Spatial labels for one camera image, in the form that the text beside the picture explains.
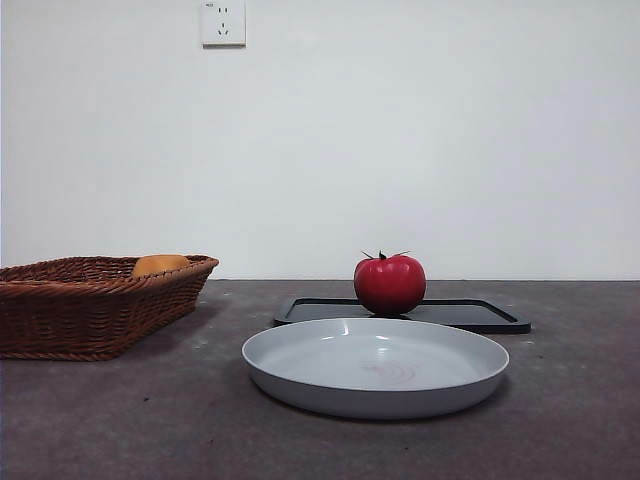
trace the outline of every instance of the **dark countertop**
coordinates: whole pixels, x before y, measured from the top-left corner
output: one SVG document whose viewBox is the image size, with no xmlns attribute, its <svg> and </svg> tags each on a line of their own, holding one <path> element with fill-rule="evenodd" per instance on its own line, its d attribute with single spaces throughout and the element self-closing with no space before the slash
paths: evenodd
<svg viewBox="0 0 640 480">
<path fill-rule="evenodd" d="M 2 479 L 640 478 L 640 282 L 430 282 L 533 323 L 485 402 L 419 421 L 304 412 L 240 348 L 291 297 L 350 282 L 207 283 L 198 309 L 108 362 L 5 360 Z"/>
</svg>

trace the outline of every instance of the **tray rim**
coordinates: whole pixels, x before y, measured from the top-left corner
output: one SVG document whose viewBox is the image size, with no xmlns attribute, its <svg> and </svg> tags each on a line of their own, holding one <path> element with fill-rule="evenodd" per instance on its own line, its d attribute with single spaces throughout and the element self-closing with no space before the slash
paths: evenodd
<svg viewBox="0 0 640 480">
<path fill-rule="evenodd" d="M 361 305 L 357 298 L 338 298 L 338 297 L 294 297 L 289 298 L 282 305 L 280 310 L 274 315 L 274 322 L 276 325 L 291 325 L 293 323 L 288 320 L 288 315 L 291 311 L 296 307 L 296 305 L 305 305 L 305 304 L 325 304 L 325 305 Z M 487 300 L 479 299 L 479 298 L 425 298 L 420 302 L 420 305 L 473 305 L 480 306 L 486 308 L 493 312 L 494 314 L 504 318 L 509 321 L 510 324 L 507 325 L 496 325 L 496 324 L 483 324 L 483 323 L 469 323 L 464 325 L 446 325 L 438 323 L 437 325 L 443 325 L 453 328 L 458 328 L 461 330 L 467 330 L 472 333 L 493 333 L 493 334 L 521 334 L 521 333 L 529 333 L 531 331 L 531 321 L 528 319 L 523 319 L 522 315 L 516 316 L 509 309 L 504 308 L 503 306 L 497 306 L 494 303 L 491 303 Z M 369 315 L 367 317 L 353 317 L 353 318 L 392 318 L 392 317 L 380 317 L 376 315 Z M 409 321 L 421 321 L 421 320 L 413 320 L 411 318 L 396 318 L 398 320 L 409 320 Z M 310 320 L 300 320 L 300 322 L 309 322 L 313 320 L 319 319 L 310 319 Z"/>
</svg>

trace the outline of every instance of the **plate rim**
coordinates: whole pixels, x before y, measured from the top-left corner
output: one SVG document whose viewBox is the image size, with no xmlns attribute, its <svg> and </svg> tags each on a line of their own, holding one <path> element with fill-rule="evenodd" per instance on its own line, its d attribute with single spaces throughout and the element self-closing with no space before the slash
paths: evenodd
<svg viewBox="0 0 640 480">
<path fill-rule="evenodd" d="M 351 387 L 339 387 L 339 386 L 335 386 L 335 385 L 324 385 L 324 384 L 319 384 L 319 383 L 311 383 L 311 382 L 304 382 L 304 381 L 300 381 L 300 380 L 294 380 L 291 378 L 287 378 L 284 377 L 282 375 L 277 375 L 273 372 L 269 372 L 267 370 L 265 370 L 264 368 L 261 368 L 260 366 L 258 366 L 254 361 L 252 361 L 251 359 L 248 358 L 247 353 L 246 353 L 246 347 L 247 345 L 253 341 L 254 338 L 260 336 L 260 335 L 265 335 L 268 332 L 271 332 L 273 330 L 277 330 L 280 328 L 302 328 L 302 325 L 306 325 L 306 324 L 310 324 L 310 323 L 316 323 L 316 322 L 336 322 L 336 321 L 343 321 L 343 320 L 357 320 L 357 321 L 367 321 L 367 320 L 373 320 L 373 321 L 382 321 L 383 323 L 404 323 L 404 324 L 418 324 L 418 325 L 423 325 L 425 328 L 436 328 L 436 329 L 447 329 L 447 330 L 455 330 L 458 332 L 461 332 L 463 335 L 471 335 L 474 337 L 480 337 L 483 339 L 483 341 L 487 341 L 489 343 L 492 343 L 494 346 L 498 347 L 499 350 L 502 351 L 502 353 L 504 353 L 505 355 L 505 360 L 502 363 L 502 365 L 495 371 L 493 371 L 492 373 L 488 374 L 488 375 L 484 375 L 482 377 L 478 377 L 475 380 L 472 381 L 468 381 L 468 382 L 463 382 L 463 383 L 456 383 L 456 384 L 452 384 L 452 385 L 444 385 L 441 387 L 436 387 L 436 388 L 411 388 L 411 389 L 402 389 L 402 390 L 389 390 L 389 389 L 371 389 L 371 388 L 351 388 Z M 254 368 L 256 370 L 258 370 L 259 372 L 269 375 L 271 377 L 277 378 L 279 380 L 283 380 L 286 382 L 291 382 L 291 383 L 296 383 L 299 385 L 306 385 L 306 386 L 310 386 L 310 387 L 318 387 L 318 388 L 327 388 L 327 389 L 331 389 L 331 390 L 340 390 L 340 391 L 345 391 L 345 392 L 370 392 L 370 393 L 384 393 L 384 394 L 404 394 L 404 393 L 417 393 L 417 392 L 437 392 L 437 391 L 441 391 L 441 390 L 448 390 L 448 389 L 452 389 L 452 388 L 463 388 L 463 387 L 468 387 L 471 385 L 476 385 L 478 383 L 482 383 L 488 380 L 491 380 L 493 378 L 498 377 L 499 375 L 503 374 L 504 371 L 507 369 L 507 367 L 509 366 L 511 357 L 509 355 L 509 352 L 506 348 L 504 348 L 502 345 L 500 345 L 498 342 L 496 342 L 495 340 L 491 339 L 491 338 L 487 338 L 484 335 L 480 335 L 478 333 L 475 332 L 470 332 L 468 330 L 463 330 L 460 328 L 455 328 L 455 327 L 450 327 L 447 325 L 441 325 L 438 323 L 432 323 L 432 322 L 416 322 L 414 320 L 403 320 L 403 319 L 397 319 L 397 318 L 361 318 L 361 317 L 344 317 L 344 318 L 319 318 L 319 319 L 315 319 L 315 320 L 306 320 L 304 322 L 295 322 L 295 323 L 289 323 L 289 324 L 285 324 L 285 325 L 281 325 L 281 326 L 277 326 L 277 327 L 273 327 L 273 328 L 269 328 L 267 330 L 263 330 L 261 332 L 258 332 L 254 335 L 252 335 L 251 337 L 249 337 L 247 340 L 244 341 L 244 343 L 242 344 L 242 357 L 244 358 L 245 362 L 247 362 L 247 364 L 251 367 Z"/>
</svg>

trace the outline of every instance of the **basket rim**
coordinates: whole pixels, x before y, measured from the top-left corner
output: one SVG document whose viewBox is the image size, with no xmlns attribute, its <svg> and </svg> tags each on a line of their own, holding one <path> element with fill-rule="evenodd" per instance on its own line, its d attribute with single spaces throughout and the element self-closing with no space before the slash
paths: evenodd
<svg viewBox="0 0 640 480">
<path fill-rule="evenodd" d="M 200 275 L 206 271 L 210 271 L 220 261 L 217 258 L 209 257 L 207 255 L 185 255 L 191 264 L 185 267 L 181 267 L 174 270 L 166 270 L 163 272 L 151 273 L 140 277 L 123 276 L 122 278 L 112 278 L 108 280 L 87 280 L 87 281 L 61 281 L 61 280 L 0 280 L 0 291 L 3 289 L 27 289 L 32 290 L 35 293 L 42 288 L 49 287 L 49 289 L 55 289 L 60 293 L 66 292 L 95 292 L 95 293 L 119 293 L 126 292 L 128 290 L 137 290 L 141 287 L 162 286 L 169 281 L 175 281 L 180 279 L 186 279 L 191 276 Z M 86 260 L 137 260 L 141 257 L 113 257 L 113 256 L 76 256 L 76 257 L 64 257 L 53 260 L 43 260 L 27 265 L 16 265 L 11 267 L 0 268 L 0 274 L 11 270 L 18 270 L 23 268 L 31 268 L 35 266 L 45 266 L 61 262 L 69 261 L 86 261 Z"/>
</svg>

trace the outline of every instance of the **wall outlet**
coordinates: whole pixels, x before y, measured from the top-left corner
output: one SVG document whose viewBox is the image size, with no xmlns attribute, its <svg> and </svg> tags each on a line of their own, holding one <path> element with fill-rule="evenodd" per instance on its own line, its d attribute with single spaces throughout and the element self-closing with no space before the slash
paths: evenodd
<svg viewBox="0 0 640 480">
<path fill-rule="evenodd" d="M 202 45 L 246 45 L 244 5 L 244 0 L 205 2 L 200 12 Z"/>
</svg>

